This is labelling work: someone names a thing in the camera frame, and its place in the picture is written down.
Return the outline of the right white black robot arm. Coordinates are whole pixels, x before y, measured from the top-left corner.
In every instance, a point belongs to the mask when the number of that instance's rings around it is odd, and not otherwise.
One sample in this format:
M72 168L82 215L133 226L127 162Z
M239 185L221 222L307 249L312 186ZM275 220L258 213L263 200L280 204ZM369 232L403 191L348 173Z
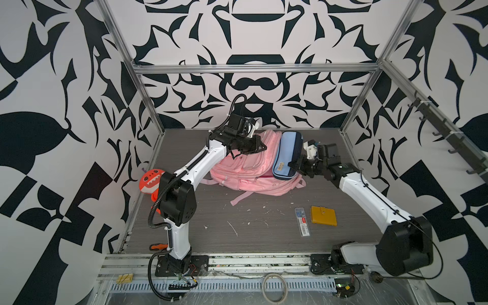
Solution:
M337 245L330 256L332 267L364 265L398 277L430 266L439 252L431 223L414 217L381 194L362 171L344 163L336 144L304 144L306 154L294 158L292 170L310 178L322 176L353 199L382 233L377 243L348 242Z

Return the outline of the pink student backpack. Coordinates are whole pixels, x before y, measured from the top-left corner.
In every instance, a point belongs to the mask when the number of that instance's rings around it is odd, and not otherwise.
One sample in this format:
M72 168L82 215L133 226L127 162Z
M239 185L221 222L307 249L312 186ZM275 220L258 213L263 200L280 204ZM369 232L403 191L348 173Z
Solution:
M273 164L278 154L282 132L267 130L260 134L267 150L253 155L233 158L226 156L210 171L210 179L203 179L204 185L220 185L242 194L231 201L233 206L254 193L269 196L282 196L293 189L306 187L301 174L280 180L273 175Z

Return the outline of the blue pencil case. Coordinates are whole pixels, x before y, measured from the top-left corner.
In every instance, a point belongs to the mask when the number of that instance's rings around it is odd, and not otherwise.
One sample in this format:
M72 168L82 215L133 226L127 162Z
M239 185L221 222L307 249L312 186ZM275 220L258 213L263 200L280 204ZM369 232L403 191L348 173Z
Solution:
M272 166L272 174L275 179L291 180L296 175L296 164L301 156L302 144L303 137L300 132L282 133Z

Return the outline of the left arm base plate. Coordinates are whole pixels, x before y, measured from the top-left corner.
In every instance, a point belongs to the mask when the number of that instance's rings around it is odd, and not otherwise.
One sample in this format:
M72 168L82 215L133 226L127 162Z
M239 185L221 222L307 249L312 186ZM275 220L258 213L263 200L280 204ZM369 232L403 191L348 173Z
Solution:
M171 255L161 255L156 263L156 277L172 277L178 274L197 277L208 271L208 255L186 256L183 260L177 260Z

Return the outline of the clear pen refill box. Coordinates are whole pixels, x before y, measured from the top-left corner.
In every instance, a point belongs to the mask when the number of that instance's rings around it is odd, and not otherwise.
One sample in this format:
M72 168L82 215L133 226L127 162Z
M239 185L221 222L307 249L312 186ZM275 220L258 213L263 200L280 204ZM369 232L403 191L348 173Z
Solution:
M300 234L302 237L309 237L310 236L310 229L308 227L308 222L306 218L306 212L304 208L295 208L295 215L298 223L298 227L300 230Z

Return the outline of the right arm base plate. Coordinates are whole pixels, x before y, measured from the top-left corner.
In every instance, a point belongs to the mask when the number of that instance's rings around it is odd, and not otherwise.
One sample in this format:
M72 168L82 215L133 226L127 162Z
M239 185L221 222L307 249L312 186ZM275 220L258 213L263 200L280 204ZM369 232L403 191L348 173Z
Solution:
M346 263L335 254L311 254L310 271L315 275L362 275L364 266Z

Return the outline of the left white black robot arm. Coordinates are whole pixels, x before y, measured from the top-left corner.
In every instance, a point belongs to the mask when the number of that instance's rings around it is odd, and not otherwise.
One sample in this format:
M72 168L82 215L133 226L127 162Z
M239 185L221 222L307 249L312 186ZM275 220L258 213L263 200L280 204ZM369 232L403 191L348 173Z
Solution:
M175 263L183 265L190 260L189 221L197 208L195 191L205 176L228 155L237 158L267 150L255 133L259 123L243 114L247 101L245 94L238 94L224 122L209 132L203 149L176 172L161 176L147 224L151 229L163 227L167 230L166 251Z

